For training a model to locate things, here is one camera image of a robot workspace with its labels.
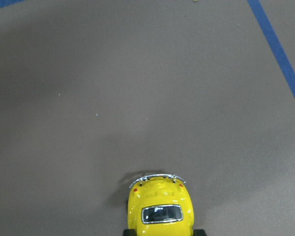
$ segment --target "blue tape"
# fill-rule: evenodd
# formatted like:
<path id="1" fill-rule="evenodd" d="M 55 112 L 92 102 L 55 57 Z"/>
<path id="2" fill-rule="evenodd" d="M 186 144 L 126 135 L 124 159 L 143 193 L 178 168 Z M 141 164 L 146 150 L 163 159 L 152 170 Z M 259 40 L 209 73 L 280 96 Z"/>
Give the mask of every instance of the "blue tape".
<path id="1" fill-rule="evenodd" d="M 11 4 L 14 4 L 20 1 L 23 1 L 23 0 L 0 0 L 0 7 L 9 6 Z"/>
<path id="2" fill-rule="evenodd" d="M 295 98 L 295 72 L 259 0 L 248 0 L 261 30 Z"/>

